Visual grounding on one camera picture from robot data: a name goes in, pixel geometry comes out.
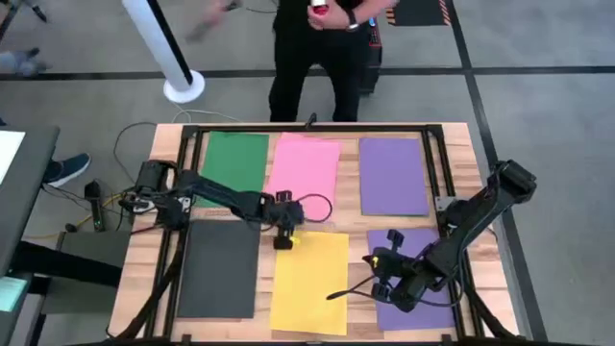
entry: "cable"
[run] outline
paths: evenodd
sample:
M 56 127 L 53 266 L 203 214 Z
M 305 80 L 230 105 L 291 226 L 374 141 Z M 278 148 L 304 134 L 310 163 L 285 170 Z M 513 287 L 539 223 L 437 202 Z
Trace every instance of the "cable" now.
M 171 120 L 171 122 L 174 123 L 174 124 L 175 124 L 175 121 L 177 120 L 177 118 L 180 117 L 180 115 L 182 115 L 182 114 L 186 115 L 188 123 L 192 123 L 192 115 L 190 115 L 191 112 L 196 112 L 196 113 L 201 113 L 201 114 L 209 114 L 209 115 L 220 115 L 220 116 L 225 117 L 227 119 L 231 119 L 232 121 L 244 122 L 242 120 L 239 120 L 239 119 L 237 119 L 235 117 L 232 117 L 230 115 L 223 114 L 221 112 L 217 112 L 217 111 L 185 110 L 180 105 L 176 104 L 175 102 L 171 102 L 171 103 L 173 105 L 175 105 L 175 107 L 177 107 L 180 110 L 177 114 L 175 114 L 175 116 L 173 117 L 173 120 Z
M 105 328 L 105 334 L 107 335 L 107 337 L 111 340 L 115 339 L 116 336 L 111 335 L 111 333 L 109 333 L 109 325 Z
M 271 0 L 271 2 L 276 6 L 276 8 L 278 7 L 278 2 L 276 0 Z M 257 10 L 257 9 L 252 9 L 252 8 L 246 8 L 246 11 L 254 12 L 254 13 L 261 13 L 261 14 L 273 14 L 273 13 L 278 12 L 278 10 L 264 11 L 264 10 Z
M 57 194 L 53 194 L 53 193 L 49 192 L 49 190 L 47 190 L 47 189 L 45 188 L 45 186 L 46 186 L 46 185 L 43 185 L 43 186 L 42 186 L 42 190 L 43 190 L 43 191 L 45 191 L 45 192 L 47 192 L 49 195 L 51 195 L 51 196 L 53 196 L 53 197 L 56 197 L 56 198 L 67 199 L 67 200 L 71 201 L 72 203 L 74 203 L 75 205 L 79 206 L 80 208 L 82 208 L 82 209 L 84 209 L 84 210 L 86 210 L 86 211 L 89 211 L 89 212 L 91 212 L 91 210 L 90 210 L 88 207 L 84 207 L 84 206 L 82 206 L 82 205 L 81 205 L 81 204 L 79 204 L 79 203 L 78 203 L 75 199 L 82 200 L 82 201 L 87 201 L 87 202 L 89 202 L 89 201 L 95 201 L 95 200 L 98 200 L 98 198 L 86 198 L 86 197 L 81 197 L 81 196 L 79 196 L 79 195 L 77 195 L 77 194 L 75 194 L 75 193 L 73 193 L 73 192 L 67 191 L 67 190 L 65 190 L 65 189 L 62 189 L 62 188 L 59 188 L 59 187 L 54 187 L 54 186 L 51 186 L 51 185 L 47 185 L 47 186 L 50 186 L 50 187 L 54 188 L 57 192 L 59 192 L 59 193 L 61 193 L 61 194 L 62 194 L 62 196 L 59 196 L 59 195 L 57 195 Z M 102 209 L 102 210 L 105 210 L 105 211 L 108 211 L 108 212 L 112 212 L 112 213 L 115 213 L 115 214 L 118 214 L 118 215 L 119 215 L 119 212 L 117 212 L 117 211 L 115 211 L 115 210 L 111 210 L 111 209 L 109 209 L 109 208 L 105 208 L 104 206 L 103 206 L 101 209 Z
M 57 197 L 57 198 L 63 198 L 63 197 L 61 197 L 61 196 L 56 196 L 56 195 L 54 195 L 53 193 L 50 193 L 49 191 L 45 191 L 45 192 L 49 193 L 50 195 L 52 195 L 52 196 L 54 196 L 54 197 Z M 120 198 L 120 197 L 121 197 L 121 195 L 119 195 L 119 194 L 112 196 L 110 199 L 108 199 L 107 201 L 105 201 L 105 203 L 103 203 L 103 207 L 105 207 L 105 206 L 107 206 L 107 205 L 109 205 L 109 204 L 112 204 L 114 200 L 116 200 L 116 199 L 118 199 L 118 198 Z M 81 226 L 83 226 L 83 225 L 84 225 L 87 221 L 89 221 L 89 219 L 91 219 L 91 218 L 92 218 L 92 214 L 90 214 L 90 215 L 86 216 L 86 217 L 85 217 L 85 218 L 83 218 L 81 221 L 79 221 L 79 222 L 75 225 L 75 227 L 76 227 L 76 228 L 80 228 L 80 227 L 81 227 Z M 31 240 L 36 240 L 36 239 L 48 239 L 48 238 L 54 238 L 54 237 L 59 236 L 59 235 L 61 235 L 61 234 L 63 234 L 63 233 L 66 233 L 66 231 L 57 232 L 57 233 L 54 233 L 54 234 L 51 234 L 51 235 L 25 235 L 23 238 L 24 238 L 24 239 L 31 239 Z
M 122 131 L 119 132 L 119 134 L 117 135 L 117 138 L 115 139 L 115 144 L 113 144 L 113 158 L 115 159 L 115 161 L 117 162 L 117 164 L 119 165 L 120 168 L 122 168 L 122 171 L 124 172 L 124 174 L 128 177 L 128 179 L 130 179 L 131 182 L 133 182 L 133 184 L 135 183 L 135 179 L 133 179 L 133 176 L 131 176 L 131 174 L 128 172 L 128 168 L 126 168 L 126 166 L 124 165 L 124 163 L 122 163 L 122 161 L 117 157 L 117 143 L 119 143 L 119 138 L 122 137 L 122 135 L 129 129 L 132 129 L 135 126 L 140 126 L 140 125 L 153 125 L 153 126 L 158 126 L 158 124 L 153 123 L 151 121 L 139 121 L 133 124 L 128 125 L 127 127 L 125 127 L 124 129 L 122 129 Z
M 131 235 L 139 235 L 139 234 L 142 234 L 142 233 L 150 232 L 150 231 L 153 231 L 153 230 L 155 230 L 155 229 L 160 228 L 161 226 L 162 226 L 162 225 L 160 225 L 160 224 L 155 224 L 155 225 L 152 225 L 152 226 L 150 226 L 150 227 L 146 227 L 146 228 L 144 228 L 144 229 L 140 229 L 140 230 L 132 231 L 132 232 L 131 232 Z
M 307 194 L 307 195 L 297 199 L 297 202 L 301 202 L 301 201 L 303 201 L 303 200 L 305 200 L 305 199 L 307 199 L 309 197 L 320 197 L 320 198 L 324 199 L 325 201 L 327 201 L 327 203 L 329 204 L 329 213 L 327 214 L 327 216 L 325 216 L 324 218 L 322 218 L 320 220 L 313 220 L 313 219 L 310 219 L 310 218 L 306 217 L 306 221 L 308 221 L 308 222 L 315 222 L 315 223 L 323 223 L 323 222 L 327 221 L 331 217 L 331 214 L 333 213 L 333 203 L 331 203 L 329 198 L 321 195 L 320 193 L 309 193 L 309 194 Z
M 335 298 L 339 298 L 343 295 L 349 294 L 349 293 L 353 293 L 353 294 L 358 294 L 358 295 L 362 295 L 362 296 L 367 296 L 369 298 L 374 299 L 374 297 L 372 297 L 371 295 L 367 294 L 367 293 L 363 293 L 363 292 L 358 292 L 356 291 L 357 288 L 361 287 L 362 285 L 364 285 L 365 283 L 367 283 L 370 280 L 373 280 L 376 278 L 376 275 L 372 275 L 369 278 L 363 280 L 362 282 L 355 284 L 352 288 L 350 289 L 346 289 L 346 290 L 341 290 L 335 293 L 332 293 L 330 295 L 327 296 L 327 300 L 333 300 Z
M 117 226 L 115 226 L 115 232 L 119 231 L 119 228 L 122 226 L 122 221 L 124 221 L 124 209 L 120 208 L 119 221 L 117 221 Z

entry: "white paper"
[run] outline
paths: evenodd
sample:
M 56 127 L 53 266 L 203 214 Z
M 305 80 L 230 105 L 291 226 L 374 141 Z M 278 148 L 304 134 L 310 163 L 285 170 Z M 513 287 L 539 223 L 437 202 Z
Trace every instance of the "white paper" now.
M 26 133 L 13 131 L 0 131 L 0 184 L 7 175 L 12 159 L 17 154 L 17 149 Z

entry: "desk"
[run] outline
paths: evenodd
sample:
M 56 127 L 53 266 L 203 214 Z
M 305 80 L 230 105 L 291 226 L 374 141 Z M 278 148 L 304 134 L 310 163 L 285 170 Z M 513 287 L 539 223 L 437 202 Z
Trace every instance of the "desk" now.
M 222 125 L 208 125 L 211 130 L 215 130 L 216 126 Z M 369 126 L 369 124 L 358 124 L 357 126 Z M 442 124 L 442 129 L 456 194 L 458 196 L 472 196 L 481 189 L 481 181 L 467 125 L 460 123 Z M 150 159 L 175 161 L 180 147 L 182 130 L 183 126 L 178 124 L 159 125 Z M 267 177 L 273 164 L 275 144 L 279 137 L 279 134 L 273 132 L 276 130 L 270 131 L 272 132 L 269 133 Z M 426 217 L 363 216 L 360 212 L 357 139 L 367 136 L 420 139 L 419 134 L 404 132 L 313 132 L 307 133 L 306 136 L 334 139 L 342 143 L 332 217 L 324 225 L 306 224 L 301 229 L 344 232 L 350 235 L 349 286 L 358 283 L 370 274 L 369 267 L 361 261 L 361 257 L 368 254 L 366 231 L 389 228 L 436 228 L 433 205 L 431 205 L 430 215 Z M 184 168 L 189 167 L 191 152 L 194 147 L 193 141 L 188 144 Z M 202 143 L 202 153 L 205 153 L 207 143 L 208 139 L 205 136 Z M 435 140 L 432 139 L 431 146 L 435 145 L 434 143 Z M 434 151 L 434 160 L 436 162 L 436 173 L 439 177 L 438 182 L 442 184 L 439 189 L 445 195 L 442 167 L 439 164 L 437 150 Z M 199 165 L 203 165 L 202 159 L 200 159 Z M 427 176 L 425 184 L 428 192 L 430 192 L 431 185 Z M 150 226 L 154 217 L 153 214 L 138 217 L 135 221 L 135 228 L 140 229 Z M 205 209 L 193 210 L 192 217 L 193 219 L 231 218 L 224 210 Z M 264 234 L 260 242 L 255 318 L 246 320 L 176 319 L 173 325 L 173 340 L 180 340 L 183 334 L 191 334 L 193 341 L 439 341 L 442 334 L 455 335 L 455 329 L 381 332 L 377 326 L 374 302 L 355 295 L 348 297 L 348 335 L 346 336 L 271 331 L 269 329 L 269 308 L 275 268 L 275 252 L 272 248 L 273 232 Z M 162 232 L 160 230 L 132 237 L 111 318 L 111 334 L 122 332 L 149 296 L 161 238 Z M 469 248 L 469 256 L 478 293 L 503 324 L 516 333 L 517 327 L 495 237 L 488 232 L 483 233 Z M 160 301 L 155 335 L 161 334 L 167 299 L 168 294 L 163 296 Z M 463 302 L 462 310 L 466 333 L 472 334 L 467 302 Z
M 11 270 L 10 276 L 28 282 L 13 311 L 0 311 L 0 345 L 7 345 L 26 294 L 46 293 L 50 279 L 35 274 L 117 286 L 121 268 L 21 241 L 60 131 L 57 127 L 11 126 L 0 130 L 26 134 L 0 184 L 0 277 Z

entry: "wooden table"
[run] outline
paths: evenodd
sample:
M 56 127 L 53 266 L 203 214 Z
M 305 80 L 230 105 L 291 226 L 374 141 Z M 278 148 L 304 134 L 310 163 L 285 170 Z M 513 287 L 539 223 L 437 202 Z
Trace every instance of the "wooden table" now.
M 481 189 L 481 180 L 468 127 L 463 123 L 445 123 L 442 126 L 456 194 L 458 196 L 472 196 Z M 182 128 L 182 125 L 179 124 L 159 125 L 150 159 L 174 161 L 179 150 Z M 333 139 L 342 143 L 332 217 L 325 225 L 307 224 L 300 229 L 326 230 L 327 232 L 341 232 L 350 235 L 349 286 L 370 275 L 369 267 L 361 260 L 362 256 L 368 254 L 366 236 L 368 230 L 436 228 L 433 205 L 431 205 L 430 215 L 426 217 L 363 216 L 360 210 L 357 139 L 367 136 L 420 139 L 418 133 L 308 133 L 306 136 Z M 279 134 L 270 133 L 267 178 L 272 167 L 278 137 Z M 205 136 L 202 153 L 206 152 L 207 142 L 208 138 Z M 186 168 L 191 159 L 193 145 L 194 143 L 188 145 Z M 435 140 L 432 141 L 431 145 L 435 148 Z M 442 184 L 440 190 L 442 195 L 446 195 L 437 150 L 434 151 L 434 154 L 438 182 Z M 431 186 L 427 173 L 425 176 L 425 185 L 431 203 Z M 232 216 L 229 216 L 225 210 L 195 209 L 193 218 L 226 219 L 232 218 Z M 135 228 L 147 227 L 152 224 L 153 220 L 153 215 L 141 216 L 136 220 Z M 375 303 L 356 295 L 348 297 L 348 335 L 346 336 L 271 331 L 269 328 L 269 309 L 275 268 L 275 252 L 272 247 L 273 234 L 274 231 L 264 234 L 260 242 L 255 318 L 243 320 L 176 319 L 173 326 L 173 340 L 180 340 L 182 334 L 192 334 L 193 341 L 439 341 L 442 334 L 451 334 L 455 337 L 455 329 L 453 328 L 382 332 L 377 325 Z M 111 318 L 111 334 L 119 334 L 123 331 L 149 296 L 160 242 L 161 231 L 132 237 Z M 504 326 L 516 333 L 517 325 L 495 237 L 489 232 L 484 232 L 470 246 L 469 256 L 479 295 L 503 322 Z M 156 335 L 161 334 L 162 331 L 166 300 L 167 296 L 165 295 L 160 301 Z M 462 303 L 462 310 L 466 332 L 473 334 L 470 312 L 465 299 Z

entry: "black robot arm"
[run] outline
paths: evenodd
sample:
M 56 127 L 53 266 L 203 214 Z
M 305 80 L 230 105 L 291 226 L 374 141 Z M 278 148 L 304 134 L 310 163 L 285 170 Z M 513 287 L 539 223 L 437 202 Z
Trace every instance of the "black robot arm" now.
M 178 176 L 173 188 L 166 187 L 169 171 Z M 198 196 L 220 206 L 248 222 L 278 228 L 274 247 L 279 250 L 292 248 L 292 236 L 296 226 L 304 223 L 301 204 L 292 201 L 290 191 L 281 191 L 274 197 L 259 191 L 235 191 L 211 179 L 203 178 L 192 170 L 178 172 L 174 163 L 146 161 L 141 165 L 135 187 L 120 202 L 130 212 L 136 208 L 147 209 L 153 204 L 158 210 L 157 224 L 171 230 L 179 230 L 189 222 L 190 202 Z
M 466 247 L 502 212 L 528 201 L 535 189 L 535 177 L 526 169 L 515 161 L 501 161 L 488 178 L 487 187 L 470 200 L 454 201 L 439 212 L 440 224 L 446 225 L 449 236 L 428 245 L 416 258 L 399 254 L 397 250 L 404 236 L 395 230 L 389 231 L 387 237 L 392 248 L 378 247 L 363 258 L 378 279 L 370 295 L 405 312 L 412 311 L 420 302 L 449 307 L 425 302 L 422 296 L 427 289 L 439 291 L 455 280 Z M 400 278 L 395 286 L 389 282 L 393 277 Z M 355 292 L 336 292 L 328 298 L 334 299 L 346 293 Z

